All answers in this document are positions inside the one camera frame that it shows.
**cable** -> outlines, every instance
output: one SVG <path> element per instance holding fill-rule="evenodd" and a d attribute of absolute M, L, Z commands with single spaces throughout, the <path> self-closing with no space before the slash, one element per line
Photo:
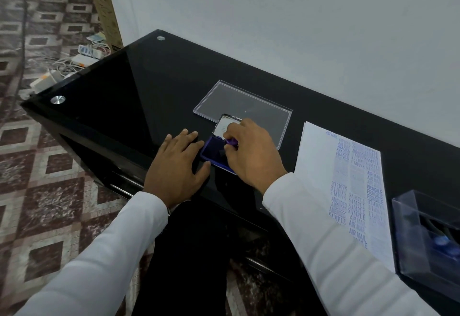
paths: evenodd
<path fill-rule="evenodd" d="M 19 82 L 17 83 L 16 90 L 14 92 L 13 100 L 11 101 L 11 106 L 9 111 L 6 113 L 4 116 L 3 120 L 0 123 L 0 129 L 2 129 L 5 125 L 5 123 L 8 121 L 10 118 L 12 112 L 14 111 L 14 107 L 17 102 L 17 94 L 19 92 L 19 89 L 21 87 L 21 83 L 23 81 L 24 77 L 24 71 L 25 71 L 25 66 L 26 66 L 26 25 L 27 25 L 27 14 L 28 14 L 28 8 L 29 5 L 27 4 L 27 0 L 23 0 L 23 18 L 22 18 L 22 38 L 21 38 L 21 66 L 20 66 L 20 74 L 19 74 Z"/>

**white shirt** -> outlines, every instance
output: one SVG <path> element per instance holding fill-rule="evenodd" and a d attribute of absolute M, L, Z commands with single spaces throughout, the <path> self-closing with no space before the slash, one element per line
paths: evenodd
<path fill-rule="evenodd" d="M 263 204 L 291 239 L 330 315 L 437 315 L 317 201 L 289 173 L 268 188 Z M 114 315 L 141 256 L 167 221 L 164 203 L 138 192 L 16 315 Z"/>

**tiled floor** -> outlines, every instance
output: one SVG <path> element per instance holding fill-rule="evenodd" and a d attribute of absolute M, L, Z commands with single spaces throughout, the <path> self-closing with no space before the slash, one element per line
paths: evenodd
<path fill-rule="evenodd" d="M 21 0 L 0 0 L 0 314 L 6 315 L 83 251 L 126 203 L 98 188 L 19 106 L 52 58 L 76 54 L 100 30 L 92 0 L 28 0 L 19 82 L 22 16 Z M 141 259 L 117 315 L 131 314 L 152 252 Z M 264 275 L 232 262 L 227 278 L 228 315 L 279 315 L 282 292 Z"/>

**right hand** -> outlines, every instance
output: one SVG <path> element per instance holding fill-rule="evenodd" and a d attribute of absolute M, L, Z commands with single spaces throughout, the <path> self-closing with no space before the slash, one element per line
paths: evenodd
<path fill-rule="evenodd" d="M 224 138 L 238 140 L 238 150 L 229 144 L 224 147 L 230 168 L 262 195 L 276 179 L 287 174 L 268 132 L 249 118 L 240 124 L 230 123 Z"/>

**left hand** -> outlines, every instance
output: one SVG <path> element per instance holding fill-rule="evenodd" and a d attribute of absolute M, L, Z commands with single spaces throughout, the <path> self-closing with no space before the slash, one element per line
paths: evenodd
<path fill-rule="evenodd" d="M 168 134 L 147 172 L 144 191 L 157 196 L 168 208 L 191 197 L 209 176 L 209 161 L 192 173 L 192 162 L 204 145 L 202 140 L 192 143 L 197 136 L 198 132 L 189 134 L 187 129 L 175 138 Z"/>

